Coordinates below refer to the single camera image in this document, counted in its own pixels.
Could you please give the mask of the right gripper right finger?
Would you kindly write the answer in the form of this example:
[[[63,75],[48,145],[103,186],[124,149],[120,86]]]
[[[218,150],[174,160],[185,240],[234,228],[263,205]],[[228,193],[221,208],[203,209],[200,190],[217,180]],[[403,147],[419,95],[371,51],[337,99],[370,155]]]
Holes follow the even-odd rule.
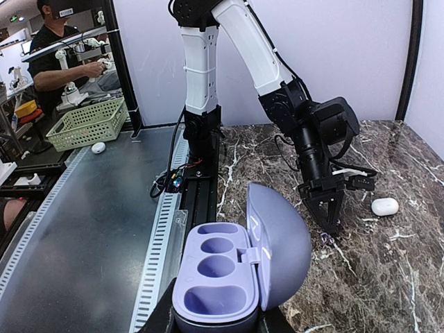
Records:
[[[295,333],[279,307],[263,311],[259,309],[256,332],[258,333]]]

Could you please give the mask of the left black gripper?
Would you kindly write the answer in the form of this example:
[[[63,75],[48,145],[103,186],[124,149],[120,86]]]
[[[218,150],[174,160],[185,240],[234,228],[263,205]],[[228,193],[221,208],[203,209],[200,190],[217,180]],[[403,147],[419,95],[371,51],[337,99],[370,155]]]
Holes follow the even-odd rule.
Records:
[[[316,224],[328,234],[336,234],[345,191],[344,175],[336,174],[304,182],[298,186],[298,191]]]

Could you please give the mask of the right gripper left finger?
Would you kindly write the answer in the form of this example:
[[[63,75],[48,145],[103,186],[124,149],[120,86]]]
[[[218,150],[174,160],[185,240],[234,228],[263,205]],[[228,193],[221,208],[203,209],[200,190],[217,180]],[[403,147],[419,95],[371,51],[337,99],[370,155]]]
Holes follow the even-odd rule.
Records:
[[[176,283],[176,278],[173,278],[163,293],[149,316],[146,323],[138,330],[139,333],[174,333],[179,332],[176,325],[175,316],[173,314],[173,288]]]

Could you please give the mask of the white earbud charging case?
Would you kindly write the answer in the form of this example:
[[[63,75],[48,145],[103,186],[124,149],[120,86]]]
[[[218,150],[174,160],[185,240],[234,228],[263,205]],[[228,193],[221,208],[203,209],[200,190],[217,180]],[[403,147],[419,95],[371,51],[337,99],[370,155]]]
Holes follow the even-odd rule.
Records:
[[[377,216],[391,216],[399,211],[399,203],[394,198],[378,198],[371,204],[372,212]]]

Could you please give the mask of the purple grey earbud case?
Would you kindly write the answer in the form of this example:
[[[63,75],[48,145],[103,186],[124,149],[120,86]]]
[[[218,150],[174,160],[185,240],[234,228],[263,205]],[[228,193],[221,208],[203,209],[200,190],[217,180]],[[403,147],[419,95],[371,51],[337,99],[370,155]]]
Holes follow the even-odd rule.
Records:
[[[297,209],[277,191],[250,183],[246,222],[190,230],[172,295],[181,332],[252,332],[261,311],[303,285],[311,237]]]

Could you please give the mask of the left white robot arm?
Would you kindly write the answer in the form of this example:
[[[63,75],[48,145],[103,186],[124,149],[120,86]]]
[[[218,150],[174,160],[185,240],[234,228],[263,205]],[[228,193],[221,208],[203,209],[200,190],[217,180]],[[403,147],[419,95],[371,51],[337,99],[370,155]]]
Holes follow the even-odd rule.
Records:
[[[251,91],[268,120],[291,140],[302,176],[298,191],[320,228],[334,234],[347,186],[338,161],[359,134],[358,119],[343,97],[316,102],[283,60],[249,1],[171,1],[183,41],[186,77],[184,137],[193,157],[207,160],[221,128],[216,85],[219,33],[232,44]]]

